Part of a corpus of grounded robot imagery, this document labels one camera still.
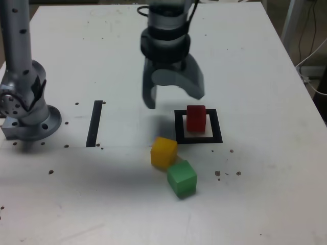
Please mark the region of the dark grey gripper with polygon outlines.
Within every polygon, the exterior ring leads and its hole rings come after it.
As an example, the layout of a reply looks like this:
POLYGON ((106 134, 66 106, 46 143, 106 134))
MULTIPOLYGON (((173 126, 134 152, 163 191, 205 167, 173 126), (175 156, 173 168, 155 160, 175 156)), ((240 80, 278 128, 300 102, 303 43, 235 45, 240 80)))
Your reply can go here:
POLYGON ((203 73, 191 54, 174 63, 162 63, 146 58, 142 97, 149 109, 155 109, 156 85, 177 86, 197 100, 205 95, 203 73))

